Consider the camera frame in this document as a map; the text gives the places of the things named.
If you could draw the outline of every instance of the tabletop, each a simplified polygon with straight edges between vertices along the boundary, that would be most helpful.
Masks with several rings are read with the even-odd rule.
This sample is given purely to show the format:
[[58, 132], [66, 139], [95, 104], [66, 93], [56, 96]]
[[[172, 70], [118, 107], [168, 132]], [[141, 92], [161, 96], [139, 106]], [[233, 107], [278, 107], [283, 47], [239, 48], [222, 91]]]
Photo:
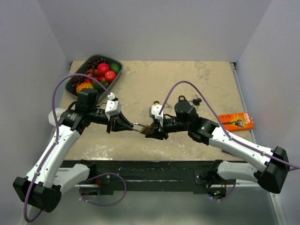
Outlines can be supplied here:
[[[73, 61], [73, 74], [84, 61]], [[218, 115], [243, 112], [230, 63], [226, 61], [121, 61], [122, 75], [112, 92], [122, 104], [122, 112], [130, 122], [151, 124], [149, 108], [154, 101], [163, 103], [171, 87], [178, 81], [193, 83]], [[164, 113], [175, 115], [178, 96], [195, 98], [196, 91], [188, 84], [178, 85]], [[61, 108], [67, 109], [75, 99], [64, 92]], [[202, 101], [197, 109], [201, 117], [217, 122]], [[234, 132], [251, 140], [249, 131]], [[187, 132], [171, 133], [167, 140], [145, 138], [135, 131], [106, 133], [106, 126], [91, 124], [73, 145], [66, 160], [239, 160], [220, 149], [193, 141]]]

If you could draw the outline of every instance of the white wall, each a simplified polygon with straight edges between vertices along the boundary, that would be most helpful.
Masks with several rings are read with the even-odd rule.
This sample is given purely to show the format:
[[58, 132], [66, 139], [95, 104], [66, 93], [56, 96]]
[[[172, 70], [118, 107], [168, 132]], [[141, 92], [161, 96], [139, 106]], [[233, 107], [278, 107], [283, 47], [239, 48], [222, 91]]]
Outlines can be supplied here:
[[[273, 0], [237, 63], [257, 142], [285, 148], [300, 165], [300, 1]], [[289, 225], [300, 223], [300, 174], [289, 173], [280, 198]]]
[[0, 1], [0, 218], [16, 224], [13, 189], [45, 149], [51, 93], [68, 64], [36, 0]]
[[271, 0], [39, 0], [68, 59], [237, 61]]

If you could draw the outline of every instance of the black metal bar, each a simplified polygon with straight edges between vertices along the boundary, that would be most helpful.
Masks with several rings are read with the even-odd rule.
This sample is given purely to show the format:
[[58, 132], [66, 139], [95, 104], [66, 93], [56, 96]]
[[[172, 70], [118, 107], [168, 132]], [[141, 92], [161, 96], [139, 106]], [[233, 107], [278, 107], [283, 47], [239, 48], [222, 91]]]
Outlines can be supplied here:
[[[214, 161], [91, 161], [97, 165], [97, 174], [116, 173], [127, 185], [128, 191], [192, 192], [206, 194], [207, 180], [200, 174]], [[76, 160], [65, 160], [61, 167], [71, 168]], [[112, 195], [123, 191], [124, 186], [117, 177], [101, 177], [101, 195]]]

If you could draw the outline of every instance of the plastic fruit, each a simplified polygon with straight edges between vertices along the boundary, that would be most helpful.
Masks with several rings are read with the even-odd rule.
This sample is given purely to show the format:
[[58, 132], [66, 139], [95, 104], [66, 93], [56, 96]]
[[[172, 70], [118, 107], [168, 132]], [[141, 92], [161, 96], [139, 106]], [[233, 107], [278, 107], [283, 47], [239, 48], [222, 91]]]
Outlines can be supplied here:
[[98, 77], [98, 81], [99, 81], [99, 82], [102, 82], [103, 80], [104, 80], [104, 77], [103, 77], [103, 76]]
[[116, 72], [110, 70], [105, 73], [104, 78], [107, 80], [107, 82], [111, 83], [116, 78], [116, 76]]
[[94, 78], [96, 81], [98, 81], [98, 76], [93, 76], [93, 78]]
[[113, 72], [116, 72], [116, 73], [119, 73], [121, 70], [121, 66], [117, 63], [113, 63], [109, 67]]
[[78, 92], [80, 92], [82, 89], [84, 88], [93, 88], [92, 84], [91, 83], [87, 83], [87, 82], [84, 82], [82, 84], [79, 84], [76, 88], [76, 92], [78, 94]]
[[104, 74], [109, 70], [110, 68], [106, 63], [101, 63], [97, 67], [97, 73], [99, 76], [104, 76]]
[[[103, 80], [101, 83], [102, 83], [106, 88], [107, 88], [108, 85], [109, 85], [108, 82], [107, 82], [106, 80]], [[98, 92], [104, 92], [103, 88], [102, 88], [99, 84], [93, 83], [92, 86], [93, 86], [93, 89], [97, 90]]]
[[89, 61], [88, 62], [88, 66], [87, 66], [87, 68], [88, 69], [96, 69], [97, 68], [97, 66], [100, 64], [100, 63], [106, 63], [107, 62], [107, 60], [105, 60], [105, 59], [102, 59], [102, 58], [95, 58], [94, 60], [91, 60], [91, 61]]

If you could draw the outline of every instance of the orange box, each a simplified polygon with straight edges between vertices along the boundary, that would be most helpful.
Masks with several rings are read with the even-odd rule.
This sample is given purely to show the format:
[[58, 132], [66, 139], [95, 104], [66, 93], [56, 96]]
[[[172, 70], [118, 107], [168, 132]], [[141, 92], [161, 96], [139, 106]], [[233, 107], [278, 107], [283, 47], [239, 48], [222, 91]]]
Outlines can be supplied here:
[[219, 115], [228, 131], [249, 130], [254, 128], [253, 120], [248, 112]]

